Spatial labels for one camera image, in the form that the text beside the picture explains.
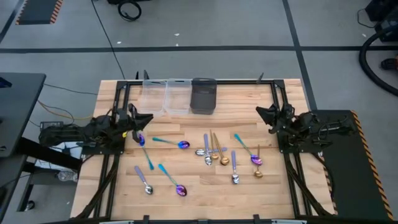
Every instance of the yellow wire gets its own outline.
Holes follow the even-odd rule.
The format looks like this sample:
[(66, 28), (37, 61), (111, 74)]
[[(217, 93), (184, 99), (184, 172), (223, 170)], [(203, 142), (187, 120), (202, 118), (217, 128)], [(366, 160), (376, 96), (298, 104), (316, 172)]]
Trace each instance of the yellow wire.
[(57, 113), (57, 112), (54, 112), (54, 111), (50, 111), (50, 110), (46, 107), (46, 105), (45, 105), (44, 103), (42, 103), (40, 100), (37, 100), (37, 102), (39, 102), (39, 104), (40, 104), (46, 111), (48, 111), (49, 113), (52, 113), (52, 114), (57, 115), (57, 116), (61, 116), (61, 117), (63, 117), (63, 118), (69, 118), (69, 119), (75, 119), (75, 120), (84, 120), (84, 119), (90, 119), (90, 118), (92, 118), (92, 116), (87, 116), (87, 117), (84, 117), (84, 118), (75, 118), (75, 117), (72, 118), (71, 116), (67, 116), (67, 115), (60, 114), (60, 113)]

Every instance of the black metal frame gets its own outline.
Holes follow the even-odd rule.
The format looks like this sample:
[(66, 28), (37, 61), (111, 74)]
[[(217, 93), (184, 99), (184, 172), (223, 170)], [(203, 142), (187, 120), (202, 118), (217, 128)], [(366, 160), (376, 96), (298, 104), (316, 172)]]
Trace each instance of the black metal frame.
[[(141, 86), (141, 85), (142, 85), (142, 80), (118, 81), (117, 82), (114, 103), (113, 103), (113, 108), (112, 108), (112, 110), (113, 110), (112, 116), (115, 116), (116, 113), (114, 113), (114, 112), (118, 109), (121, 91), (124, 90), (122, 109), (125, 110), (125, 109), (127, 109), (127, 104), (129, 101), (130, 88), (132, 86)], [(278, 96), (277, 96), (277, 87), (279, 87), (281, 95), (282, 95), (282, 100), (284, 103), (287, 103), (287, 95), (286, 95), (286, 90), (285, 90), (285, 85), (284, 85), (283, 80), (261, 80), (261, 79), (258, 79), (258, 80), (217, 80), (217, 85), (270, 85), (272, 99), (274, 101), (274, 104), (278, 108), (280, 108)], [(301, 181), (301, 183), (299, 183), (298, 186), (302, 189), (302, 197), (304, 199), (306, 215), (312, 215), (310, 201), (312, 201), (313, 203), (317, 203), (317, 201), (316, 200), (315, 200), (315, 202), (313, 201), (315, 198), (312, 196), (312, 194), (309, 192), (309, 190), (305, 186), (305, 179), (304, 179), (304, 174), (303, 174), (302, 163), (300, 160), (300, 155), (298, 153), (296, 153), (296, 154), (294, 154), (294, 157), (295, 157), (295, 165), (296, 165), (296, 169), (297, 169), (297, 174), (296, 174), (296, 176), (293, 177), (291, 175), (291, 173), (292, 172), (295, 173), (295, 170), (290, 161), (290, 155), (284, 154), (284, 161), (285, 161), (286, 170), (288, 173), (287, 178), (288, 178), (288, 182), (289, 182), (289, 190), (290, 190), (290, 196), (292, 199), (294, 216), (295, 216), (295, 218), (298, 218), (299, 216), (301, 216), (301, 214), (300, 214), (299, 203), (297, 200), (297, 193), (296, 193), (295, 184), (294, 184), (295, 181), (296, 182)], [(99, 177), (98, 192), (93, 197), (93, 200), (91, 200), (91, 202), (95, 202), (95, 206), (91, 207), (91, 209), (86, 211), (86, 214), (87, 214), (87, 212), (91, 213), (92, 209), (94, 209), (93, 218), (105, 218), (108, 220), (110, 220), (110, 218), (111, 218), (119, 160), (120, 160), (120, 155), (115, 155), (112, 168), (107, 175), (106, 173), (108, 170), (109, 155), (104, 155), (103, 164), (102, 164), (102, 168), (101, 168), (101, 175)], [(110, 179), (109, 195), (108, 195), (108, 201), (106, 204), (106, 213), (105, 213), (104, 217), (100, 217), (102, 193), (104, 192), (105, 188), (108, 186), (107, 184), (109, 183), (109, 175), (112, 172), (114, 172), (114, 175), (111, 176), (111, 179)], [(87, 218), (87, 216), (82, 216), (82, 217), (77, 216), (77, 218)], [(149, 217), (145, 216), (143, 218), (143, 220), (135, 220), (134, 223), (141, 223), (141, 222), (148, 223), (148, 220), (149, 220)], [(269, 223), (270, 222), (270, 220), (258, 219), (258, 215), (254, 215), (253, 220), (211, 220), (212, 223), (224, 223), (224, 222), (253, 223), (253, 221), (255, 223)], [(208, 223), (208, 220), (156, 220), (155, 222), (156, 223), (186, 223), (186, 222)]]

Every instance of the gray floor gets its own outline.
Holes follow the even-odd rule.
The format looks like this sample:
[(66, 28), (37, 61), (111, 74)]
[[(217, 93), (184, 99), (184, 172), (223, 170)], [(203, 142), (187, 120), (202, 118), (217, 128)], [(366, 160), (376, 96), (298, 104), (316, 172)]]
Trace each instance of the gray floor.
[[(356, 11), (369, 0), (289, 0), (302, 46), (360, 46), (372, 29), (356, 22)], [(0, 3), (0, 30), (17, 0)], [(151, 0), (140, 2), (137, 22), (125, 22), (106, 0), (95, 2), (112, 44), (119, 47), (175, 47), (221, 45), (293, 46), (280, 0)], [(364, 22), (369, 22), (361, 14)], [(374, 45), (384, 45), (376, 41)], [(107, 48), (109, 43), (90, 0), (64, 0), (53, 25), (16, 26), (13, 21), (1, 49)], [(396, 52), (370, 52), (369, 63), (378, 74), (398, 86), (396, 72), (383, 72), (378, 62)], [(118, 52), (126, 78), (146, 69), (151, 78), (302, 78), (295, 51), (230, 50), (174, 52)], [(392, 211), (398, 214), (398, 139), (396, 98), (369, 81), (358, 63), (358, 52), (303, 52), (319, 109), (356, 110), (363, 124)], [(100, 80), (121, 79), (111, 52), (0, 54), (2, 72), (46, 73), (46, 83), (81, 91), (98, 91)], [(40, 100), (70, 111), (76, 117), (92, 114), (96, 98), (45, 87)], [(68, 122), (35, 107), (31, 120)], [(37, 127), (28, 124), (24, 136), (36, 140)], [(22, 190), (24, 179), (19, 183)], [(73, 186), (34, 188), (37, 208), (17, 213), (14, 198), (3, 223), (43, 223), (69, 217)]]

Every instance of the hazard stripe tape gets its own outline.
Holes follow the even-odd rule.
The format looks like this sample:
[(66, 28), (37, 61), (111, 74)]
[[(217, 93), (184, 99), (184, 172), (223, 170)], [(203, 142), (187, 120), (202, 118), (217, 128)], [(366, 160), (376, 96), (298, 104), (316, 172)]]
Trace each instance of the hazard stripe tape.
[(50, 24), (55, 23), (55, 21), (57, 20), (58, 13), (61, 10), (62, 2), (63, 2), (62, 0), (58, 0), (55, 3), (54, 10), (52, 11), (52, 15), (51, 15), (51, 19), (50, 19)]
[[(323, 162), (325, 161), (325, 158), (323, 158), (323, 156), (320, 156), (319, 158), (320, 158)], [(329, 178), (328, 170), (326, 169), (325, 166), (323, 167), (323, 171), (324, 171), (324, 173), (325, 173), (326, 183), (328, 184), (329, 193), (331, 194), (331, 190), (332, 190), (331, 181), (330, 181), (330, 178)], [(333, 209), (335, 210), (335, 215), (338, 215), (337, 206), (336, 206), (335, 200), (334, 200), (333, 198), (331, 199), (331, 202), (332, 202), (332, 204), (333, 204)]]
[(374, 164), (371, 151), (369, 150), (368, 143), (366, 142), (364, 133), (363, 133), (363, 131), (362, 131), (362, 127), (361, 127), (361, 123), (359, 122), (358, 115), (356, 114), (355, 111), (351, 111), (351, 112), (352, 112), (353, 117), (354, 117), (354, 119), (355, 119), (355, 123), (356, 123), (357, 128), (358, 128), (358, 131), (359, 131), (359, 135), (361, 136), (361, 140), (362, 140), (362, 143), (363, 143), (363, 147), (364, 147), (365, 153), (366, 153), (366, 155), (367, 155), (367, 157), (368, 157), (369, 165), (370, 165), (370, 167), (371, 167), (371, 169), (372, 169), (372, 171), (373, 171), (374, 181), (376, 182), (377, 187), (379, 188), (381, 200), (384, 202), (384, 208), (386, 208), (387, 216), (388, 216), (391, 220), (393, 220), (394, 217), (392, 216), (392, 211), (391, 211), (390, 205), (389, 205), (389, 203), (388, 203), (388, 200), (387, 200), (387, 197), (386, 197), (386, 193), (384, 192), (384, 189), (383, 189), (383, 187), (382, 187), (381, 180), (380, 180), (379, 174), (378, 174), (378, 172), (377, 172), (376, 165)]
[(16, 25), (19, 25), (19, 19), (21, 18), (22, 13), (24, 12), (24, 9), (25, 9), (25, 6), (26, 6), (26, 3), (27, 3), (27, 2), (28, 2), (28, 0), (25, 0), (24, 3), (23, 3), (22, 6), (21, 6), (21, 10), (19, 11), (18, 18), (17, 18), (17, 20), (15, 21), (15, 24), (16, 24)]

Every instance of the wooden table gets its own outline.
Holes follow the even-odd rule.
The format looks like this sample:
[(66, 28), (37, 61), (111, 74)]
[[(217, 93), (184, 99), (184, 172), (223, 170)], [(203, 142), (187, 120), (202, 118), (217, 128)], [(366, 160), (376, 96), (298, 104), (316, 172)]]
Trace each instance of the wooden table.
[[(295, 107), (296, 114), (307, 111), (300, 80), (284, 81), (289, 103)], [(101, 82), (94, 116), (105, 114), (112, 107), (115, 88), (116, 81)], [(130, 102), (138, 108), (141, 91), (141, 86), (134, 86), (129, 95)], [(120, 159), (112, 219), (142, 220), (143, 215), (150, 215), (151, 220), (251, 219), (253, 214), (259, 214), (260, 218), (293, 218), (285, 164), (276, 135), (268, 133), (270, 127), (255, 110), (256, 106), (268, 108), (271, 104), (271, 88), (267, 85), (218, 85), (217, 107), (213, 115), (165, 114), (153, 119), (144, 130), (146, 148), (155, 165), (152, 171), (142, 149), (129, 134)], [(207, 166), (203, 157), (195, 155), (195, 150), (204, 148), (203, 135), (209, 134), (210, 129), (216, 133), (221, 147), (228, 148), (224, 153), (228, 158), (231, 158), (232, 150), (236, 151), (238, 185), (231, 183), (231, 164), (222, 166), (217, 160)], [(253, 176), (256, 167), (234, 139), (234, 133), (240, 135), (253, 153), (260, 145), (263, 178)], [(154, 136), (171, 141), (184, 139), (191, 143), (191, 148), (181, 150), (171, 144), (154, 142), (151, 139)], [(309, 154), (301, 157), (308, 188), (324, 208), (333, 213), (323, 166)], [(102, 161), (103, 156), (94, 156), (81, 168), (71, 217), (83, 210), (98, 188)], [(157, 167), (159, 163), (179, 184), (186, 186), (186, 197), (175, 193), (173, 183)], [(144, 192), (144, 184), (134, 171), (136, 165), (154, 187), (153, 195)], [(103, 198), (102, 211), (106, 198)], [(303, 213), (300, 191), (298, 198)]]

